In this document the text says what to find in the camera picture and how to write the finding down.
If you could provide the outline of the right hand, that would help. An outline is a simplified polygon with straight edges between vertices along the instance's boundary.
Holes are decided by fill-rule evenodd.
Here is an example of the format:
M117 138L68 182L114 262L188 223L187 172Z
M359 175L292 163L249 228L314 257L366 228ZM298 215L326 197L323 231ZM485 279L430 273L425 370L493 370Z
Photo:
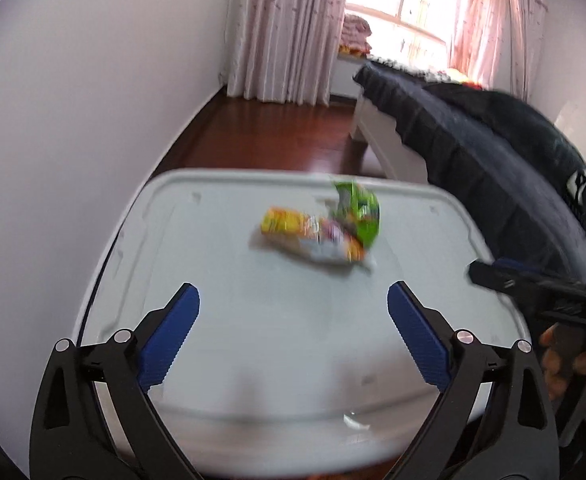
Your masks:
M544 371L544 380L546 381L549 398L551 400L562 398L568 385L567 379L561 374L563 360L558 352L554 350L555 329L556 326L552 325L540 336L539 339L543 348L546 348L546 352L544 352L541 360L541 366ZM573 359L572 367L575 373L586 375L586 352L581 353L580 356L576 356L576 358Z

